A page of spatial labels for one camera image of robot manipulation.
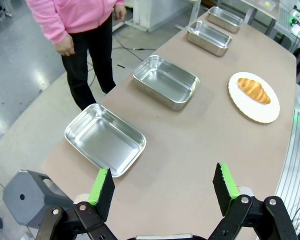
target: beige tabletop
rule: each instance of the beige tabletop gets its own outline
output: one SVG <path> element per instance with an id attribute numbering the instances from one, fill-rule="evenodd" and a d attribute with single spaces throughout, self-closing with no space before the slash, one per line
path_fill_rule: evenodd
<path id="1" fill-rule="evenodd" d="M 258 0 L 241 0 L 241 2 L 244 2 L 251 7 L 263 12 L 264 14 L 268 15 L 270 18 L 277 20 L 279 19 L 280 14 L 280 2 L 278 0 L 271 0 L 275 3 L 275 7 L 272 10 L 269 10 L 268 8 L 262 6 L 258 3 Z"/>
<path id="2" fill-rule="evenodd" d="M 208 238 L 222 219 L 212 183 L 217 162 L 226 162 L 237 185 L 250 187 L 258 199 L 274 195 L 292 127 L 296 59 L 248 25 L 231 36 L 223 57 L 189 43 L 186 29 L 156 51 L 200 79 L 183 110 L 170 110 L 136 89 L 132 74 L 101 102 L 147 140 L 137 161 L 114 179 L 107 225 L 119 239 L 176 233 Z M 257 123 L 236 108 L 228 81 L 237 72 L 271 85 L 281 106 L 276 121 Z M 65 139 L 42 168 L 72 199 L 89 193 L 98 173 Z M 256 235 L 243 229 L 237 239 Z"/>

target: metal tray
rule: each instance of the metal tray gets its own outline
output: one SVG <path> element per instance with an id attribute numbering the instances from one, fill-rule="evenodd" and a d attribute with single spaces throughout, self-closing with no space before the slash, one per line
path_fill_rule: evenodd
<path id="1" fill-rule="evenodd" d="M 65 138 L 98 168 L 121 176 L 146 146 L 145 136 L 97 103 L 83 110 L 65 129 Z"/>
<path id="2" fill-rule="evenodd" d="M 234 34 L 239 31 L 244 23 L 242 18 L 217 6 L 209 9 L 208 21 Z"/>
<path id="3" fill-rule="evenodd" d="M 193 96 L 199 79 L 158 55 L 149 56 L 133 71 L 136 86 L 173 110 Z"/>
<path id="4" fill-rule="evenodd" d="M 202 21 L 197 21 L 188 28 L 187 39 L 218 57 L 226 53 L 232 42 L 232 37 Z"/>

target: bread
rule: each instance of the bread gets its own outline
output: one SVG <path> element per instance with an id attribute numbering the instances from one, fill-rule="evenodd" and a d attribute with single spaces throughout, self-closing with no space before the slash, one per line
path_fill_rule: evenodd
<path id="1" fill-rule="evenodd" d="M 237 83 L 242 91 L 258 103 L 269 104 L 271 102 L 270 97 L 259 82 L 248 78 L 239 78 Z"/>

